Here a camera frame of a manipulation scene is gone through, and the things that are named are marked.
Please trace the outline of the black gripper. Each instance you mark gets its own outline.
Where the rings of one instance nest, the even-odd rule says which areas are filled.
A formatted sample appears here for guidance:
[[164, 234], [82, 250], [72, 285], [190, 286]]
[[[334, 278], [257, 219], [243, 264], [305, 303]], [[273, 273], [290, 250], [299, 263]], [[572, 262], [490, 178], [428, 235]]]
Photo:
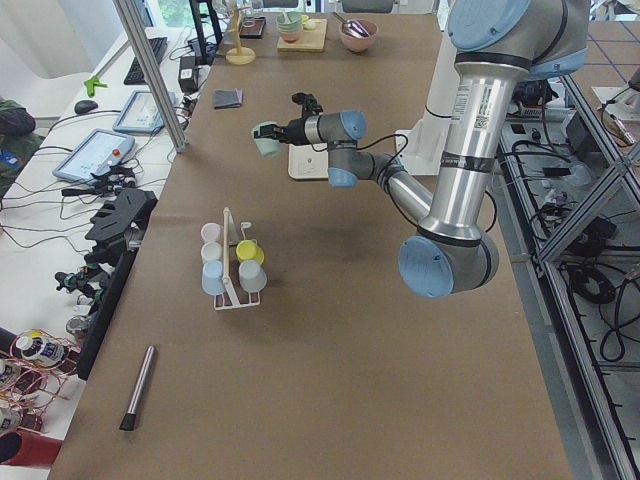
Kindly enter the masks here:
[[303, 118], [293, 119], [283, 128], [278, 125], [256, 126], [253, 131], [254, 139], [281, 139], [282, 143], [295, 146], [308, 144], [305, 133], [306, 120]]

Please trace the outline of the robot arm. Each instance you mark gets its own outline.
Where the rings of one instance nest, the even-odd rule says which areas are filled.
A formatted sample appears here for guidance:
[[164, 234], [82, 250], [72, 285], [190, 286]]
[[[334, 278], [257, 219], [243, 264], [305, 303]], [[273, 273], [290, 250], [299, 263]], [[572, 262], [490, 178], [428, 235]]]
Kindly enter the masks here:
[[366, 119], [359, 110], [321, 113], [307, 107], [284, 126], [263, 123], [255, 140], [296, 146], [323, 144], [333, 187], [376, 182], [416, 223], [399, 251], [407, 287], [427, 298], [488, 283], [499, 266], [497, 248], [477, 223], [515, 87], [578, 70], [587, 52], [586, 1], [458, 1], [446, 32], [459, 76], [434, 190], [411, 176], [398, 158], [361, 151]]

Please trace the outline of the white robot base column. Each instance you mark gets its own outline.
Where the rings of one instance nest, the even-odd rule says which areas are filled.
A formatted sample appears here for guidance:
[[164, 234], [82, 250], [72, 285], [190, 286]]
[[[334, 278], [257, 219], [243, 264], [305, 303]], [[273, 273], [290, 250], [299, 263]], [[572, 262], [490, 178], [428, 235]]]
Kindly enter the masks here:
[[449, 35], [443, 32], [423, 117], [411, 130], [397, 130], [408, 138], [400, 160], [412, 175], [438, 174], [460, 81], [454, 67], [456, 53]]

